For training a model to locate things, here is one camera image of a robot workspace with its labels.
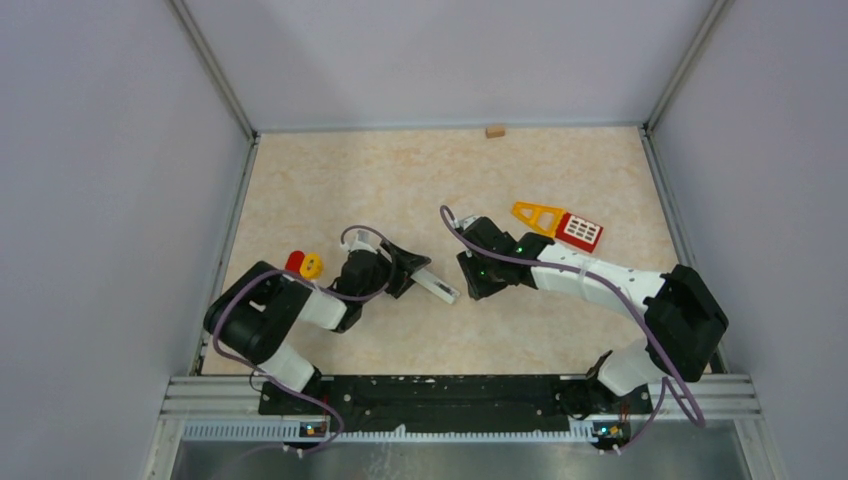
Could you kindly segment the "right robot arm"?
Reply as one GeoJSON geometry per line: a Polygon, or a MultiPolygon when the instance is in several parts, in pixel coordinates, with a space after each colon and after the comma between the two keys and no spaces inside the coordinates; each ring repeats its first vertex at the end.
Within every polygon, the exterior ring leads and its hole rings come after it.
{"type": "Polygon", "coordinates": [[[637,270],[580,253],[528,232],[514,239],[488,217],[443,221],[463,246],[457,261],[475,300],[510,286],[573,295],[631,318],[641,339],[603,355],[590,370],[589,404],[612,412],[638,387],[664,378],[701,379],[729,320],[699,273],[637,270]]]}

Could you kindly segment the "white remote control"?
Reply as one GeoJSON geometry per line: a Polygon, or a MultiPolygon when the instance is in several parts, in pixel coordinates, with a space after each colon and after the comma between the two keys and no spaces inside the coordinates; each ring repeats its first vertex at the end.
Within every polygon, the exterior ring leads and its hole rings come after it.
{"type": "Polygon", "coordinates": [[[430,270],[422,268],[411,276],[412,280],[443,302],[453,305],[461,293],[430,270]]]}

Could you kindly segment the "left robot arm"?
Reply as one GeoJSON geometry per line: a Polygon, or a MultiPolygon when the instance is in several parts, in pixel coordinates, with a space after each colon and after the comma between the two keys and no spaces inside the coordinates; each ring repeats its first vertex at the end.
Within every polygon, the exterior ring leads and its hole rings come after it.
{"type": "Polygon", "coordinates": [[[385,287],[398,298],[413,275],[432,259],[382,241],[380,248],[357,246],[347,254],[340,274],[324,293],[255,263],[208,308],[204,329],[218,341],[282,385],[283,401],[297,413],[319,404],[320,370],[286,340],[297,323],[344,333],[362,316],[364,297],[385,287]]]}

